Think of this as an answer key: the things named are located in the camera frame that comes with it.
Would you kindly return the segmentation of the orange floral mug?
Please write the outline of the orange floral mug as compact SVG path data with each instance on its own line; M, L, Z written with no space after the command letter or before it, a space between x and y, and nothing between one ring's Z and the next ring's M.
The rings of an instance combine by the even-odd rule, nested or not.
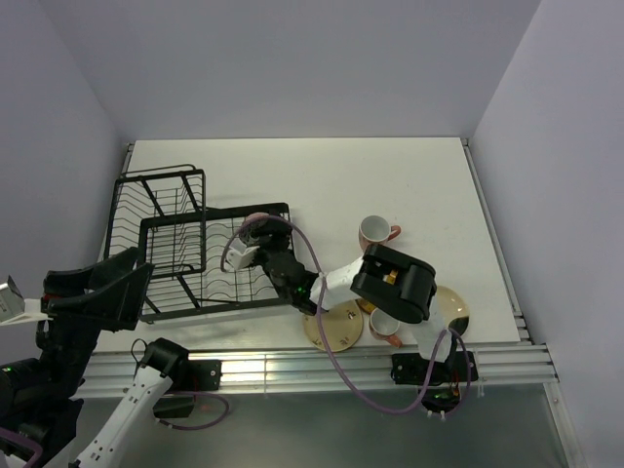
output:
M369 215L359 225L359 245L364 251L370 245L385 245L402 233L400 225L391 225L380 215Z

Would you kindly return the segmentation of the patterned ceramic bowl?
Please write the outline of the patterned ceramic bowl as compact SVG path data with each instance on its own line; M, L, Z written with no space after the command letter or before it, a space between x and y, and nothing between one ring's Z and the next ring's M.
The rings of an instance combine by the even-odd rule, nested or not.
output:
M249 237L261 237L270 232L270 214L265 212L257 212L249 214L244 222L241 235Z

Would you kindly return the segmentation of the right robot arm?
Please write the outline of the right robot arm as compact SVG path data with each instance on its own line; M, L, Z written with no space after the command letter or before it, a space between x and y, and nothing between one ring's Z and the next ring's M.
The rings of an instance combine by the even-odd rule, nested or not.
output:
M432 265L373 245L356 260L328 272L312 254L315 269L310 271L291 248L293 233L302 231L279 215L252 214L228 242L222 265L261 268L277 295L309 316L361 298L411 327L427 376L441 380L454 370L456 339L438 309Z

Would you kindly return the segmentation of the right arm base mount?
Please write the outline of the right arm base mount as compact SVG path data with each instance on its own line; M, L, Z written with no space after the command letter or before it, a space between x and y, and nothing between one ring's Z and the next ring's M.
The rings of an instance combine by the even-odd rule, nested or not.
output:
M428 390L421 401L428 411L447 414L462 401L460 385L479 379L477 364L472 352L468 359L461 351L452 351L443 362L435 362L430 376ZM397 385L422 387L429 361L417 353L398 353L391 356L390 376Z

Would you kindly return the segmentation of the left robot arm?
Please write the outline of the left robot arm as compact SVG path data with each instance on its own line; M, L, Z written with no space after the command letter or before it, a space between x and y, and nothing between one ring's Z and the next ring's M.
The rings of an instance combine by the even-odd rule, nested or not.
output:
M38 299L12 280L1 287L1 324L33 321L40 351L1 367L1 455L11 467L113 467L137 424L190 376L189 352L164 337L138 360L110 363L104 333L136 329L154 267L136 248L82 269L50 271ZM77 456L72 445L88 399L116 398L118 408Z

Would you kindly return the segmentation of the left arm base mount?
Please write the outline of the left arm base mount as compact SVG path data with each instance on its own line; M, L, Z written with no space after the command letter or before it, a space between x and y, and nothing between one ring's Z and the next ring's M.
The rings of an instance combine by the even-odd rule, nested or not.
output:
M191 360L181 380L174 383L153 408L153 414L161 419L186 418L198 408L199 397L178 395L178 392L213 392L219 388L221 378L220 360Z

